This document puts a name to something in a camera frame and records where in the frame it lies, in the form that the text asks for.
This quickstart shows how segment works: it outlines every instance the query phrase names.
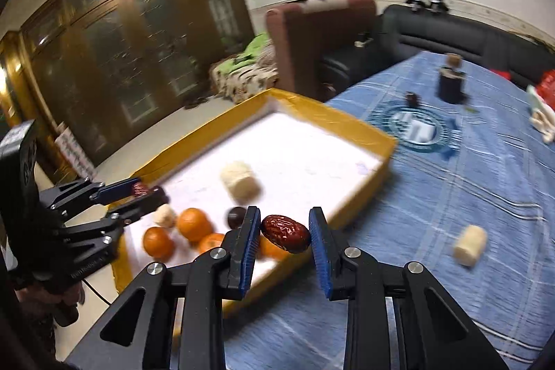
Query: yellow box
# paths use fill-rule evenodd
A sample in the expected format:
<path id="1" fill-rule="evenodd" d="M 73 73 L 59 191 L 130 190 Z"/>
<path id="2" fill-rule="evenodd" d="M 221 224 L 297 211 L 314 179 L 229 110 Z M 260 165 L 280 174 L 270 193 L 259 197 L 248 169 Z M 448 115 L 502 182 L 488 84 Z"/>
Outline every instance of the yellow box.
<path id="1" fill-rule="evenodd" d="M 321 104 L 321 102 L 275 88 L 246 100 L 199 127 L 162 151 L 145 166 L 135 171 L 131 177 L 140 177 L 147 184 L 154 184 L 163 180 L 164 177 L 167 177 L 177 168 L 192 162 L 206 150 L 224 142 L 238 129 L 245 127 L 249 121 L 253 121 L 255 116 L 260 115 L 260 112 L 273 100 L 279 104 L 279 109 L 288 115 L 309 122 L 380 158 L 381 162 L 378 168 L 364 179 L 359 190 L 346 198 L 340 209 L 333 216 L 327 218 L 328 223 L 333 228 L 342 228 L 354 218 L 382 186 L 387 177 L 389 161 L 395 151 L 397 141 L 379 129 L 347 113 L 335 110 Z M 119 243 L 119 257 L 112 263 L 116 289 L 119 293 L 125 289 L 133 278 L 125 239 L 124 234 Z M 306 262 L 310 256 L 310 249 L 300 255 L 287 256 L 258 284 L 253 284 L 243 301 L 224 300 L 224 315 L 228 315 L 239 306 L 243 306 L 262 295 L 265 290 Z"/>

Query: white paper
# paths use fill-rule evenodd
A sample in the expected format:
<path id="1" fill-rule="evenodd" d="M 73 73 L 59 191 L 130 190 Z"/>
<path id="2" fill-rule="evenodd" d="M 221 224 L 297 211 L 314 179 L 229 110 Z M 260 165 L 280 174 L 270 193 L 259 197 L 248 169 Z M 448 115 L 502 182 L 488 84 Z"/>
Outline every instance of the white paper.
<path id="1" fill-rule="evenodd" d="M 227 212 L 236 203 L 220 180 L 220 172 L 237 160 L 253 169 L 262 186 L 261 194 L 250 202 L 260 208 L 262 219 L 285 215 L 307 227 L 312 207 L 322 207 L 326 217 L 331 217 L 381 162 L 380 157 L 326 130 L 274 112 L 248 124 L 162 181 L 170 206 L 178 215 L 188 207 L 199 208 L 206 212 L 215 232 L 226 233 Z M 156 226 L 153 214 L 126 228 L 133 276 L 153 261 L 143 250 L 143 234 L 151 226 Z M 166 265 L 186 264 L 198 255 L 177 229 L 171 231 L 171 237 L 176 252 Z M 253 285 L 275 265 L 273 259 L 257 259 Z"/>

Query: floor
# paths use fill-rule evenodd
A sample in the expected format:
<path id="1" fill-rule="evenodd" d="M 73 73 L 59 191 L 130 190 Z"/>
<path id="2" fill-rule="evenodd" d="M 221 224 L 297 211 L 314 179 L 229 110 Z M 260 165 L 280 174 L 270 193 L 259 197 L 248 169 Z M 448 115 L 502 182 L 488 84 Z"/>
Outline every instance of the floor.
<path id="1" fill-rule="evenodd" d="M 150 129 L 131 140 L 123 148 L 102 162 L 98 167 L 98 181 L 116 182 L 129 177 L 175 141 L 197 129 L 221 113 L 233 107 L 231 101 L 211 98 L 191 110 L 180 109 L 159 121 Z M 101 218 L 106 208 L 94 206 L 71 219 L 67 224 L 76 225 Z M 87 281 L 109 302 L 117 297 L 112 268 L 104 267 L 87 278 Z M 56 329 L 56 357 L 64 360 L 73 347 L 108 307 L 87 286 L 85 304 L 79 306 L 79 320 L 66 328 Z"/>

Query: tablecloth logo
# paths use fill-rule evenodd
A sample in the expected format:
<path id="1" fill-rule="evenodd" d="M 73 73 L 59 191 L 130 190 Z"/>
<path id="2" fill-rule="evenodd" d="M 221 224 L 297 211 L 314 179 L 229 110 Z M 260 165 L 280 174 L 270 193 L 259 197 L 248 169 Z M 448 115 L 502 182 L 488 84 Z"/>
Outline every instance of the tablecloth logo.
<path id="1" fill-rule="evenodd" d="M 453 118 L 444 119 L 429 109 L 412 109 L 404 102 L 378 105 L 367 121 L 413 151 L 439 152 L 449 159 L 461 146 L 461 130 Z"/>

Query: white cylindrical snack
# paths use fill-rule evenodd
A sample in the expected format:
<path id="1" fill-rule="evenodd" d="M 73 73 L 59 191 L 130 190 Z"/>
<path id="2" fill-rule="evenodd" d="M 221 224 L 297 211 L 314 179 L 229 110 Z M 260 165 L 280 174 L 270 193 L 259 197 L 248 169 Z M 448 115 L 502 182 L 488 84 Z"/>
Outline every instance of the white cylindrical snack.
<path id="1" fill-rule="evenodd" d="M 453 248 L 453 257 L 465 267 L 473 267 L 486 249 L 487 232 L 479 226 L 467 226 Z"/>
<path id="2" fill-rule="evenodd" d="M 154 222 L 162 227 L 174 227 L 176 224 L 177 214 L 169 204 L 162 204 L 154 212 Z"/>
<path id="3" fill-rule="evenodd" d="M 253 171 L 245 162 L 228 163 L 221 170 L 220 177 L 236 201 L 247 201 L 260 191 Z"/>

